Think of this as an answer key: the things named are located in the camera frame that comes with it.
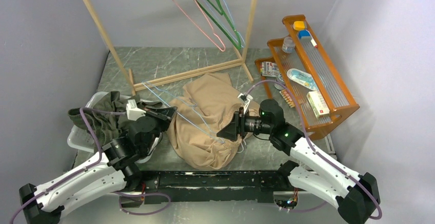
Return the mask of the green hanger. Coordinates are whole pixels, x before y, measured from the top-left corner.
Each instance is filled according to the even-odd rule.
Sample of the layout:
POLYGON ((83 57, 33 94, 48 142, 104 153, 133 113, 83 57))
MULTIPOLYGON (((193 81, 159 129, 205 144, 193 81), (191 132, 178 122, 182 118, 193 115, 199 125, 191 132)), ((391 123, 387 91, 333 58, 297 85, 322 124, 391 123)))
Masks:
POLYGON ((225 0, 194 1, 206 16, 206 20, 213 22, 237 50, 241 50, 245 46, 245 41, 236 28, 235 21, 225 0))

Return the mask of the beige shorts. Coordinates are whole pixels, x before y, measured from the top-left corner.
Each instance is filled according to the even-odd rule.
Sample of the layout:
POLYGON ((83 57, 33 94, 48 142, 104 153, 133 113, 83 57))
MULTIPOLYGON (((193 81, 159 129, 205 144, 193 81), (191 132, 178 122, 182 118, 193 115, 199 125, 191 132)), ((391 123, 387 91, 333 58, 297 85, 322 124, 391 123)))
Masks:
POLYGON ((179 157, 199 170, 220 170, 236 156, 242 139, 216 136, 243 106, 240 92, 227 73, 210 73, 183 86, 183 95, 170 101, 177 107, 167 136, 179 157))

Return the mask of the light blue wire hanger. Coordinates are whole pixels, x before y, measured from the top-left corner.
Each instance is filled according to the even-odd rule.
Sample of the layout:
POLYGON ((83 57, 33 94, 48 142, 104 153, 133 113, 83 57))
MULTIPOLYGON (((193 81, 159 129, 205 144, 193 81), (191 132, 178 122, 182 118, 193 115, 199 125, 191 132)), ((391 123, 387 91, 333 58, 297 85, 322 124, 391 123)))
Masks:
POLYGON ((238 32, 235 21, 225 0, 203 0, 206 8, 202 11, 220 29, 224 36, 237 49, 245 46, 244 38, 238 32))

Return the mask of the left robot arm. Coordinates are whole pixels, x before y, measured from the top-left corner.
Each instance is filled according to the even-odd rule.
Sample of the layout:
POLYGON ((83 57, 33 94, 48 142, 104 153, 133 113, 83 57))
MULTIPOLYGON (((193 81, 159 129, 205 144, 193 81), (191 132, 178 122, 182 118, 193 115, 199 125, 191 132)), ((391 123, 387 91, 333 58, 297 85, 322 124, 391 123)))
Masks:
POLYGON ((111 192, 135 191, 142 184, 138 164, 147 162, 167 131, 177 108, 138 108, 130 100, 122 114, 130 120, 127 131, 101 146, 86 107, 80 115, 97 152, 86 162, 47 183, 26 184, 19 189, 20 211, 27 223, 59 223, 76 208, 111 192))

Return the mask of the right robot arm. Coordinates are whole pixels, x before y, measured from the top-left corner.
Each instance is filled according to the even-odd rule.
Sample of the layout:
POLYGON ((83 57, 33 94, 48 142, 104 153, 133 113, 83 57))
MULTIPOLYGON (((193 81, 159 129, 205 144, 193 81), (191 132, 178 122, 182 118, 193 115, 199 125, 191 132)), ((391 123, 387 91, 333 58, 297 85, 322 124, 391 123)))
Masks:
POLYGON ((360 174, 315 147, 307 135, 285 121, 283 109, 274 99, 262 101, 257 116, 249 115, 247 108, 244 104, 235 111, 216 135, 236 141, 248 133, 267 134, 277 150, 297 160, 277 176, 282 190, 295 187, 315 195, 333 206, 347 223, 382 217, 379 188, 372 174, 360 174))

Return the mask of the white plastic laundry basket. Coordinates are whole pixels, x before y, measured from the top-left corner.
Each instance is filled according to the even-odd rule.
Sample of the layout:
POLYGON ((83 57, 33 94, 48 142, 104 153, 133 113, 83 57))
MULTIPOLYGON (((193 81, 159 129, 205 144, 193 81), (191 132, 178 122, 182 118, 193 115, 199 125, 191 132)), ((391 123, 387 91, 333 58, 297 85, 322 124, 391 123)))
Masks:
MULTIPOLYGON (((95 93, 91 97, 91 99, 88 101, 88 103, 86 104, 86 108, 93 108, 107 94, 108 94, 108 92, 104 92, 104 91, 95 93)), ((151 147, 151 152, 149 153, 149 155, 140 158, 137 161, 138 164, 144 164, 151 159, 154 149, 160 143, 162 138, 163 138, 163 134, 160 133, 159 136, 154 140, 154 143, 151 147)), ((71 129, 69 136, 68 136, 67 144, 74 149, 88 152, 88 153, 91 153, 92 155, 95 153, 95 151, 94 151, 94 139, 88 133, 87 128, 85 128, 83 130, 83 129, 77 127, 76 125, 74 125, 71 129)))

